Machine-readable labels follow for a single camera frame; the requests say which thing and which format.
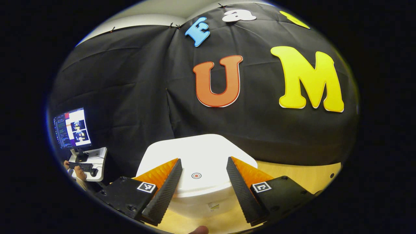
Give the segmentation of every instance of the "monitor stand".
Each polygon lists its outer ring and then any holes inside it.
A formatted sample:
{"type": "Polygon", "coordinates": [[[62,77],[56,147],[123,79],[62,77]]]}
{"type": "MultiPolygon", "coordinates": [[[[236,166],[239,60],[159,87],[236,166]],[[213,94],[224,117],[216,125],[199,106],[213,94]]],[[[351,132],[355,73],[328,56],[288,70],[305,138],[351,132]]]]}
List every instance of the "monitor stand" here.
{"type": "Polygon", "coordinates": [[[84,153],[82,149],[77,148],[78,154],[77,158],[75,159],[75,162],[86,162],[88,159],[88,154],[84,153]]]}

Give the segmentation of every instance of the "black fabric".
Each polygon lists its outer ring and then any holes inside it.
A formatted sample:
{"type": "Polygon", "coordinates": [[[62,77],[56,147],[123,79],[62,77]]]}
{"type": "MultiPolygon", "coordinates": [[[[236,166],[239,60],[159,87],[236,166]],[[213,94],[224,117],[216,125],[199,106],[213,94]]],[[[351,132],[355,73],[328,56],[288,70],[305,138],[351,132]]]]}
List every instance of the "black fabric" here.
{"type": "MultiPolygon", "coordinates": [[[[84,107],[94,148],[108,147],[125,176],[135,176],[147,147],[157,141],[220,134],[257,160],[295,165],[343,162],[354,144],[358,93],[348,65],[313,28],[298,26],[278,8],[255,3],[228,5],[181,25],[137,26],[91,38],[69,55],[58,73],[50,117],[84,107]],[[226,23],[224,12],[249,10],[252,21],[226,23]],[[185,36],[207,17],[210,36],[199,46],[185,36]],[[328,54],[340,82],[343,113],[282,108],[285,82],[276,46],[297,49],[314,67],[317,51],[328,54]],[[193,67],[212,61],[211,88],[225,89],[219,60],[241,55],[240,94],[231,105],[207,107],[196,96],[193,67]]],[[[307,97],[301,85],[301,94],[307,97]]]]}

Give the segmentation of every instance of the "finger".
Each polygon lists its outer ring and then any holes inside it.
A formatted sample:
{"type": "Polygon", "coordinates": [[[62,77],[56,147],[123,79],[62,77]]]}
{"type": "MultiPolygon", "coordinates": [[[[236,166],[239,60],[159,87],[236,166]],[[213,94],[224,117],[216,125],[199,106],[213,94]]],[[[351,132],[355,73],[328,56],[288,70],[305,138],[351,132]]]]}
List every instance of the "finger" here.
{"type": "Polygon", "coordinates": [[[209,230],[205,226],[199,226],[197,227],[193,232],[190,232],[189,234],[208,234],[209,230]]]}

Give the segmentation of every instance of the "person's hand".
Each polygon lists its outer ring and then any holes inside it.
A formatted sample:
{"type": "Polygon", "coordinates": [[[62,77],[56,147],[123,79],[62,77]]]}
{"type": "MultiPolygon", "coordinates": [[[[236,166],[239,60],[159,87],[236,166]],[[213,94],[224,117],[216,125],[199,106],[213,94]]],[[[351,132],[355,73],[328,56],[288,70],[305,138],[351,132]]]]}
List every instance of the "person's hand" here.
{"type": "Polygon", "coordinates": [[[208,228],[205,226],[199,226],[197,227],[193,232],[190,232],[188,234],[208,234],[208,228]]]}
{"type": "Polygon", "coordinates": [[[75,174],[77,175],[77,177],[82,180],[85,181],[87,179],[87,175],[85,174],[85,172],[81,169],[80,166],[76,166],[74,167],[74,171],[75,174]]]}
{"type": "Polygon", "coordinates": [[[64,161],[64,167],[68,170],[69,169],[69,162],[67,160],[64,161]]]}

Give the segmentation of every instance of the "keyboard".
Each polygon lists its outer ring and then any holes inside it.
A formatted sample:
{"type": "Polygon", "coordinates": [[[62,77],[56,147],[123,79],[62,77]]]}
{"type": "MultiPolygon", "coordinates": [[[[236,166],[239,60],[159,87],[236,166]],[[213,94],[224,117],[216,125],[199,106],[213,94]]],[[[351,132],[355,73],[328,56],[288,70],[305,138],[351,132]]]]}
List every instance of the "keyboard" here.
{"type": "Polygon", "coordinates": [[[84,172],[92,171],[92,163],[69,162],[69,168],[74,169],[76,166],[80,166],[84,172]]]}

